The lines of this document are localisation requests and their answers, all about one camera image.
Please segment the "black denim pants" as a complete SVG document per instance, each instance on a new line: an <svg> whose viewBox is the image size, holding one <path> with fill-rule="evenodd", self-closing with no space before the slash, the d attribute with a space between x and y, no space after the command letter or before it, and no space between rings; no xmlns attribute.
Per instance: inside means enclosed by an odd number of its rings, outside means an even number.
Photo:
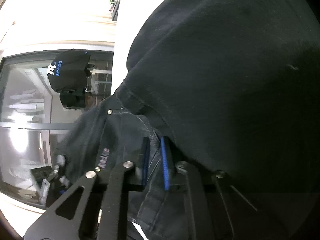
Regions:
<svg viewBox="0 0 320 240"><path fill-rule="evenodd" d="M319 239L319 0L165 0L147 19L115 93L58 145L66 178L135 161L150 139L147 186L130 194L128 239L187 239L183 197L164 189L172 157L241 193L238 239Z"/></svg>

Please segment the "glass window door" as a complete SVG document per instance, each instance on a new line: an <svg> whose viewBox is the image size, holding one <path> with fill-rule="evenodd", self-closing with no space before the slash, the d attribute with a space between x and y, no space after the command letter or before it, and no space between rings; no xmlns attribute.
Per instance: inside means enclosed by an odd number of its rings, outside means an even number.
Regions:
<svg viewBox="0 0 320 240"><path fill-rule="evenodd" d="M56 165L58 145L85 112L111 94L113 53L81 50L91 55L86 107L63 107L50 86L47 67L65 51L38 51L1 60L1 193L41 209L42 178Z"/></svg>

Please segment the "black cap reflection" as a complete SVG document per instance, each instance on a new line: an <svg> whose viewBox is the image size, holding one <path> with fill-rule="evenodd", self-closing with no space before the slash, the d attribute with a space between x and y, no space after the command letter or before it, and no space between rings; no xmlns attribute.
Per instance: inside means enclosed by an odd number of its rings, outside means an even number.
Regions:
<svg viewBox="0 0 320 240"><path fill-rule="evenodd" d="M47 67L50 86L59 94L61 104L66 109L86 107L90 57L91 55L86 51L71 49L58 54Z"/></svg>

